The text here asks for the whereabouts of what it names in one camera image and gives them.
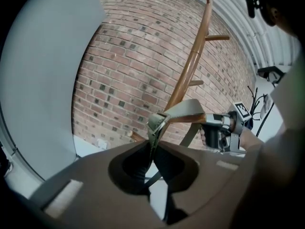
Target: wooden coat rack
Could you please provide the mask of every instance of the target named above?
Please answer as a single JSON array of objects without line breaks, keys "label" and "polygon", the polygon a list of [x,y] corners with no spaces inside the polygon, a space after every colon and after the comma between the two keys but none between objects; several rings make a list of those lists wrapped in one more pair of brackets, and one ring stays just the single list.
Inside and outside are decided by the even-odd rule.
[{"label": "wooden coat rack", "polygon": [[[197,86],[203,84],[203,81],[192,81],[192,77],[196,71],[205,42],[230,39],[228,35],[213,35],[213,36],[208,35],[209,23],[212,14],[212,4],[213,4],[212,1],[206,0],[206,6],[204,8],[203,18],[201,20],[201,24],[195,38],[195,42],[192,46],[191,52],[185,63],[180,78],[174,88],[173,94],[170,97],[164,111],[170,109],[171,107],[181,102],[189,86]],[[203,116],[197,116],[196,120],[193,122],[204,122],[204,120],[205,120],[205,115],[203,114]],[[167,129],[168,125],[169,123],[163,128],[164,129],[163,134]],[[140,136],[139,134],[133,131],[130,131],[128,133],[128,136],[134,139],[135,141],[145,140],[145,138],[143,138],[142,136]]]}]

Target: red brick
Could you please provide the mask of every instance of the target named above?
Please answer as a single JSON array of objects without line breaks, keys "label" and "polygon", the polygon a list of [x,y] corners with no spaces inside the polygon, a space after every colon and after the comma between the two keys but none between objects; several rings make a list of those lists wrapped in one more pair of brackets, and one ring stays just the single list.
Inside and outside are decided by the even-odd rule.
[{"label": "red brick", "polygon": [[126,33],[119,33],[118,37],[121,39],[124,39],[126,41],[131,41],[133,38],[133,36],[126,34]]},{"label": "red brick", "polygon": [[181,73],[182,72],[182,67],[177,65],[175,62],[173,62],[170,59],[167,59],[159,54],[155,54],[154,59],[163,63],[164,65],[170,67],[171,69]]},{"label": "red brick", "polygon": [[168,75],[168,76],[172,76],[172,74],[173,74],[173,70],[164,66],[163,64],[160,64],[158,66],[158,70],[161,71],[162,73]]},{"label": "red brick", "polygon": [[136,113],[141,115],[141,116],[145,116],[145,117],[148,117],[149,115],[152,114],[150,111],[143,110],[143,109],[140,109],[140,108],[137,109]]},{"label": "red brick", "polygon": [[96,47],[104,49],[104,50],[109,50],[111,46],[108,43],[99,42],[99,43],[97,43]]},{"label": "red brick", "polygon": [[140,124],[139,122],[136,122],[136,121],[132,121],[132,123],[130,125],[133,126],[133,127],[139,128],[141,130],[144,129],[144,125]]},{"label": "red brick", "polygon": [[132,60],[132,62],[129,65],[130,67],[137,69],[138,71],[144,71],[145,70],[145,66],[142,63],[136,62],[134,60]]},{"label": "red brick", "polygon": [[91,105],[91,109],[96,113],[99,113],[99,114],[102,113],[102,109],[94,104]]},{"label": "red brick", "polygon": [[145,83],[149,82],[149,77],[147,75],[136,72],[136,71],[130,69],[130,67],[128,67],[128,66],[119,65],[118,71],[123,72],[133,78],[139,79],[142,82],[145,82]]},{"label": "red brick", "polygon": [[160,90],[164,90],[165,89],[165,84],[160,82],[160,81],[156,81],[154,79],[150,79],[149,81],[149,85],[154,86]]},{"label": "red brick", "polygon": [[110,85],[111,84],[111,79],[106,77],[106,76],[103,76],[103,75],[99,75],[98,78],[97,78],[97,81],[101,82],[103,84],[106,84],[106,85]]},{"label": "red brick", "polygon": [[104,60],[102,65],[107,67],[107,68],[113,69],[113,70],[116,70],[117,67],[118,67],[118,63],[112,62],[112,61],[108,61],[108,60]]},{"label": "red brick", "polygon": [[143,94],[142,99],[146,102],[149,102],[151,104],[156,104],[158,99],[149,95],[149,94]]},{"label": "red brick", "polygon": [[125,84],[123,84],[121,82],[118,82],[118,81],[115,81],[115,80],[112,81],[111,86],[113,86],[114,88],[119,89],[121,91],[124,91],[128,94],[136,96],[136,97],[141,97],[142,96],[142,92],[139,91],[138,89],[135,89],[131,86],[125,85]]},{"label": "red brick", "polygon": [[120,91],[116,91],[115,96],[125,102],[130,102],[132,100],[132,96],[130,96],[129,94],[127,94],[126,92],[120,92]]},{"label": "red brick", "polygon": [[99,99],[102,99],[102,100],[106,100],[106,98],[107,98],[107,95],[105,93],[100,92],[100,91],[96,91],[96,90],[94,90],[93,95],[95,97],[99,98]]},{"label": "red brick", "polygon": [[125,76],[123,82],[129,86],[138,87],[140,84],[139,80],[135,80],[131,77]]},{"label": "red brick", "polygon": [[124,53],[125,53],[124,48],[120,48],[120,47],[116,47],[116,46],[112,46],[110,51],[113,52],[113,53],[117,53],[119,55],[124,55]]},{"label": "red brick", "polygon": [[[107,140],[114,138],[110,140],[113,147],[129,142],[126,130],[135,128],[147,136],[144,123],[150,113],[165,108],[190,53],[204,8],[194,0],[101,1],[108,18],[82,58],[80,67],[84,70],[78,73],[72,99],[73,132],[94,145],[97,135],[104,133]],[[230,34],[214,13],[209,31]],[[116,87],[97,82],[95,75],[100,80],[115,81]],[[251,104],[247,85],[254,88],[255,76],[234,36],[229,41],[206,43],[193,77],[199,79],[203,86],[188,88],[184,99],[197,98],[209,113],[224,112],[237,99]],[[99,90],[101,84],[105,85],[103,91]],[[94,116],[91,105],[105,111]],[[179,143],[189,126],[171,125],[164,138]],[[191,147],[202,148],[201,140],[193,140]]]},{"label": "red brick", "polygon": [[120,107],[117,107],[117,106],[113,106],[112,111],[114,111],[114,112],[116,112],[116,113],[118,113],[119,115],[122,115],[122,116],[126,115],[126,110],[124,110]]},{"label": "red brick", "polygon": [[121,126],[122,126],[122,124],[120,122],[114,121],[114,120],[111,120],[111,119],[108,121],[108,123],[110,125],[113,125],[114,127],[117,127],[117,128],[121,128]]},{"label": "red brick", "polygon": [[144,48],[144,47],[139,47],[138,50],[137,50],[137,52],[139,52],[139,53],[141,53],[141,54],[143,54],[143,55],[145,55],[145,56],[148,56],[148,57],[150,57],[150,58],[152,58],[153,55],[155,54],[154,51],[152,51],[152,50],[150,50],[150,49],[148,49],[148,48]]},{"label": "red brick", "polygon": [[119,81],[123,81],[123,79],[124,79],[124,75],[121,74],[121,73],[118,73],[116,71],[111,71],[110,72],[110,77],[114,78],[116,80],[119,80]]},{"label": "red brick", "polygon": [[116,61],[116,62],[119,62],[119,63],[122,63],[122,64],[126,64],[126,65],[129,65],[129,63],[130,63],[129,59],[126,59],[126,58],[124,58],[122,56],[119,56],[119,55],[117,55],[115,53],[112,53],[112,52],[101,51],[100,56],[104,57],[104,58],[107,58],[107,59],[111,59],[113,61]]},{"label": "red brick", "polygon": [[87,62],[87,61],[83,61],[82,64],[81,64],[81,67],[85,68],[87,70],[90,70],[90,71],[94,71],[97,66],[95,64],[93,64],[93,63],[90,63],[90,62]]},{"label": "red brick", "polygon": [[75,93],[76,96],[82,97],[82,98],[86,98],[86,93],[82,92],[81,90],[76,89]]},{"label": "red brick", "polygon": [[153,68],[157,67],[158,66],[158,63],[144,55],[141,55],[139,53],[136,53],[136,52],[132,52],[132,51],[126,51],[126,56],[127,57],[130,57],[132,59],[135,59],[137,61],[140,61],[144,64],[147,64]]}]

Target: cable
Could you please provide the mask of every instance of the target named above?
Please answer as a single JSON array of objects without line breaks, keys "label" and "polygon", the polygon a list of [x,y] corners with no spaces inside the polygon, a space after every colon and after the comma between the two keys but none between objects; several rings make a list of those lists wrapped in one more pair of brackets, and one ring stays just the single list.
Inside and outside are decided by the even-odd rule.
[{"label": "cable", "polygon": [[257,90],[258,90],[258,88],[256,88],[256,90],[255,90],[254,103],[256,102]]},{"label": "cable", "polygon": [[254,108],[253,108],[253,111],[252,111],[252,112],[254,112],[254,111],[255,111],[255,109],[257,108],[257,106],[259,105],[259,103],[260,103],[260,101],[258,101],[258,102],[256,103],[256,105],[254,106]]},{"label": "cable", "polygon": [[250,87],[249,86],[247,86],[248,88],[249,88],[249,90],[250,90],[250,92],[251,92],[251,94],[252,94],[252,104],[251,104],[251,108],[250,108],[250,110],[253,108],[253,105],[254,105],[254,101],[255,101],[255,99],[254,99],[254,95],[253,95],[253,92],[252,92],[252,90],[250,89]]},{"label": "cable", "polygon": [[268,113],[266,114],[265,118],[263,119],[261,125],[259,126],[258,131],[257,131],[257,133],[256,133],[256,136],[258,136],[259,133],[261,132],[261,129],[262,129],[262,127],[263,127],[263,125],[264,125],[264,123],[265,123],[267,117],[269,116],[269,114],[270,114],[270,112],[271,112],[271,110],[272,110],[274,104],[275,104],[275,103],[273,102],[272,105],[271,105],[271,108],[269,109],[269,111],[268,111]]},{"label": "cable", "polygon": [[260,96],[260,97],[256,100],[256,102],[257,102],[258,100],[260,100],[262,97],[265,97],[265,94],[263,94],[263,96]]},{"label": "cable", "polygon": [[158,171],[156,174],[153,175],[152,178],[150,178],[143,186],[144,190],[145,188],[149,188],[150,186],[152,186],[155,182],[157,182],[160,178],[162,177],[162,175],[160,174],[160,172]]},{"label": "cable", "polygon": [[254,118],[253,118],[254,115],[260,114],[260,113],[261,113],[261,112],[256,112],[256,113],[254,113],[254,114],[252,115],[252,119],[253,119],[253,120],[261,120],[261,119],[254,119]]}]

